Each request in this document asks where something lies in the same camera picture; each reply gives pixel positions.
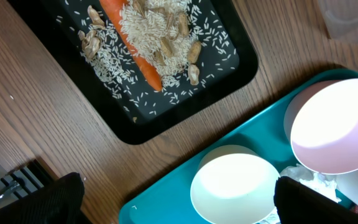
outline wood grain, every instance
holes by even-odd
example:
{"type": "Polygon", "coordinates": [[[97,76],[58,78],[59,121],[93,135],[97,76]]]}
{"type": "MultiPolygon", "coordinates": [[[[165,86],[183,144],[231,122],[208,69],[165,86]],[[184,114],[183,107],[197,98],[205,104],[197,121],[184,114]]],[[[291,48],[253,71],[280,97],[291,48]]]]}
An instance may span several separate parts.
{"type": "Polygon", "coordinates": [[[317,1],[233,2],[260,57],[257,76],[153,140],[130,146],[0,0],[0,164],[11,170],[38,157],[57,177],[79,172],[86,177],[85,214],[93,223],[118,223],[126,201],[294,87],[330,68],[358,70],[358,45],[327,38],[317,1]]]}

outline uncooked rice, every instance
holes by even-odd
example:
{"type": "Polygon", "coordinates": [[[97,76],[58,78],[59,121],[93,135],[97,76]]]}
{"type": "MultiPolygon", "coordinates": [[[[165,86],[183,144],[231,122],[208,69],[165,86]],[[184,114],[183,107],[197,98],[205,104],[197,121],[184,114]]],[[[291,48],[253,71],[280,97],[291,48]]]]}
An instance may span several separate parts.
{"type": "MultiPolygon", "coordinates": [[[[172,12],[175,15],[178,12],[187,13],[187,5],[191,0],[148,0],[145,7],[148,9],[164,7],[167,12],[172,12]]],[[[145,58],[148,63],[153,65],[158,74],[162,77],[163,86],[178,86],[179,81],[172,76],[181,73],[187,66],[187,53],[191,47],[191,43],[198,40],[198,36],[190,34],[187,37],[179,36],[176,40],[172,41],[172,48],[175,51],[174,56],[171,58],[164,57],[165,65],[157,63],[154,60],[154,52],[161,49],[160,39],[165,37],[167,33],[171,36],[176,36],[178,30],[178,19],[174,19],[174,25],[167,29],[167,21],[164,15],[153,12],[145,11],[146,18],[144,19],[133,7],[132,0],[129,4],[123,7],[120,12],[122,20],[122,32],[127,34],[127,40],[136,49],[135,56],[140,55],[145,58]]]]}

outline white bowl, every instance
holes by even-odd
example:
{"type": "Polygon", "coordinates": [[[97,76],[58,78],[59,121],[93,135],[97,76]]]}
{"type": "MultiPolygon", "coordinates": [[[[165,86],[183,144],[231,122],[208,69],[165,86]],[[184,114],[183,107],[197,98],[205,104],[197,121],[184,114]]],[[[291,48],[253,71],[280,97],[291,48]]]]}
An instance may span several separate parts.
{"type": "Polygon", "coordinates": [[[276,168],[243,146],[212,150],[191,183],[191,202],[198,214],[215,224],[262,221],[275,209],[276,168]]]}

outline black tray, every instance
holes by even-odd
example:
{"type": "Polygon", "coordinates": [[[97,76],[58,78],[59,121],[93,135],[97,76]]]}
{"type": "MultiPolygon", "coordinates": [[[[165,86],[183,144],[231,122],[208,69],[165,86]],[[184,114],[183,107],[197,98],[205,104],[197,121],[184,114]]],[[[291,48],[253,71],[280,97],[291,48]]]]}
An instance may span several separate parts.
{"type": "Polygon", "coordinates": [[[86,8],[90,4],[96,10],[103,11],[98,0],[67,0],[69,5],[66,4],[65,0],[8,1],[118,138],[128,144],[141,144],[212,105],[248,84],[255,77],[258,69],[257,54],[232,2],[202,0],[199,3],[199,0],[193,0],[193,3],[204,12],[198,17],[197,24],[199,26],[204,28],[203,24],[207,15],[209,20],[220,19],[214,25],[222,25],[229,35],[227,40],[230,42],[230,50],[227,51],[227,54],[231,54],[230,62],[222,62],[223,56],[212,51],[214,48],[211,46],[211,41],[206,42],[208,47],[203,47],[197,66],[201,70],[200,81],[206,80],[206,76],[210,73],[215,76],[213,81],[206,82],[204,87],[201,82],[198,86],[192,87],[186,82],[186,76],[179,74],[181,76],[180,87],[167,88],[165,91],[173,94],[165,94],[165,96],[164,93],[155,93],[148,86],[136,65],[128,65],[127,69],[134,70],[141,82],[137,82],[134,85],[136,87],[131,88],[131,94],[122,94],[123,100],[116,100],[112,97],[111,91],[106,88],[106,83],[99,80],[92,67],[81,57],[79,50],[80,41],[77,32],[79,29],[87,32],[87,26],[81,25],[81,19],[87,17],[86,8]],[[81,16],[74,14],[74,11],[80,12],[81,16]],[[216,16],[212,17],[210,11],[214,11],[216,16]],[[58,15],[63,17],[62,23],[56,22],[58,15]],[[215,63],[221,63],[221,68],[224,68],[224,70],[217,71],[215,63]],[[181,95],[183,90],[190,88],[193,92],[192,97],[187,94],[181,95]],[[144,101],[139,103],[140,107],[129,102],[131,99],[136,100],[143,92],[148,93],[147,106],[143,106],[144,101]],[[163,102],[164,97],[169,98],[175,93],[180,96],[178,104],[173,105],[166,99],[165,103],[160,103],[163,102]],[[150,114],[149,111],[152,110],[157,110],[157,115],[150,114]],[[137,118],[136,123],[134,123],[133,117],[137,118]]]}

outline rice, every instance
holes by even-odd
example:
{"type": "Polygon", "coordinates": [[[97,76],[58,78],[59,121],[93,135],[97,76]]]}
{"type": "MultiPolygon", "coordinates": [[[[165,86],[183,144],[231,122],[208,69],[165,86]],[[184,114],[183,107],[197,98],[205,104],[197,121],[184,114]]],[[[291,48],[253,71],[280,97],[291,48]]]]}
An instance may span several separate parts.
{"type": "MultiPolygon", "coordinates": [[[[113,28],[107,28],[105,30],[96,30],[97,36],[101,39],[107,39],[111,45],[115,45],[118,39],[118,34],[113,28]]],[[[123,80],[129,80],[131,71],[124,70],[122,64],[124,63],[122,55],[118,52],[117,47],[108,47],[105,42],[101,42],[101,47],[94,58],[89,60],[85,57],[85,54],[81,52],[85,60],[92,65],[95,74],[102,82],[114,83],[116,86],[113,88],[121,91],[118,83],[122,84],[123,80]]],[[[128,94],[131,94],[129,87],[126,85],[128,94]]]]}
{"type": "MultiPolygon", "coordinates": [[[[168,12],[177,15],[178,12],[187,12],[187,6],[190,3],[191,0],[148,0],[145,7],[148,9],[164,7],[168,12]]],[[[137,53],[134,55],[145,58],[157,69],[158,74],[162,77],[164,87],[178,86],[179,81],[170,77],[182,72],[188,66],[187,53],[193,41],[198,40],[198,36],[194,35],[194,32],[200,32],[201,28],[194,29],[193,33],[187,37],[179,36],[176,40],[171,41],[175,51],[174,56],[166,58],[163,55],[165,65],[162,65],[155,61],[154,52],[161,49],[160,39],[162,37],[167,36],[168,33],[171,36],[176,36],[179,32],[178,19],[174,18],[175,23],[170,28],[166,26],[167,18],[160,13],[145,11],[146,18],[144,19],[132,7],[132,0],[129,0],[129,4],[122,8],[121,15],[121,31],[127,35],[127,41],[137,49],[137,53]]]]}

